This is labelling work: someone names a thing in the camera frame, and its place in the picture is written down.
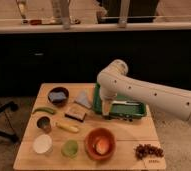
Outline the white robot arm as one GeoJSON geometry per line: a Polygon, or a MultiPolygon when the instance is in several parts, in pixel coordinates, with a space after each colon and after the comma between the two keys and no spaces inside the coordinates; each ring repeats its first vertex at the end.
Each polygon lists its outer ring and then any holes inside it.
{"type": "Polygon", "coordinates": [[[191,124],[191,91],[133,79],[127,76],[128,70],[123,60],[116,59],[99,72],[97,83],[102,101],[124,95],[191,124]]]}

